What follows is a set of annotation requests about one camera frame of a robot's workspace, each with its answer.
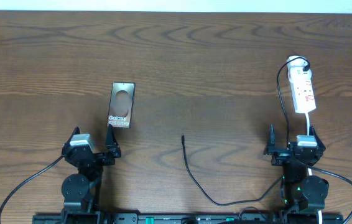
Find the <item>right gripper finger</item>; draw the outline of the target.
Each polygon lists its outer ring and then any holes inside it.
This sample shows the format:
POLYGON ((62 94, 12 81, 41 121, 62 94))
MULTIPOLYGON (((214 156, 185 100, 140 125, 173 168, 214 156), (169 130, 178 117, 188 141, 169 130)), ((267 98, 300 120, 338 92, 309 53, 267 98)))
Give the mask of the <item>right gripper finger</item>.
POLYGON ((323 143, 322 143, 321 139, 318 137, 318 135, 317 135, 317 133, 316 133, 316 131, 315 131, 313 126, 309 127, 309 135, 313 136, 315 138, 318 146, 323 146, 323 143))
POLYGON ((274 134, 274 126, 270 125, 265 150, 274 150, 275 148, 276 148, 276 140, 275 140, 275 134, 274 134))

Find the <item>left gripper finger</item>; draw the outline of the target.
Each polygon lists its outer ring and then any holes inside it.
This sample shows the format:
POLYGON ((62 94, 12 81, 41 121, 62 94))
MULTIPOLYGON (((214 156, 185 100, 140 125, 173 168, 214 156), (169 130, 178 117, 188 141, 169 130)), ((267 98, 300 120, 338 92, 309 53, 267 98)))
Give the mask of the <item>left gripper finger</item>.
POLYGON ((121 152, 119 144, 114 135, 114 128, 111 124, 108 125, 105 146, 109 152, 121 152))
POLYGON ((79 129, 78 126, 76 126, 76 127, 74 128, 74 130, 72 131, 71 136, 70 136, 70 137, 68 138, 68 140, 66 141, 66 143, 65 143, 65 146, 66 146, 66 147, 70 146, 70 142, 71 142, 71 140, 72 140, 72 137, 73 137, 74 135, 76 135, 76 134, 80 134, 80 129, 79 129))

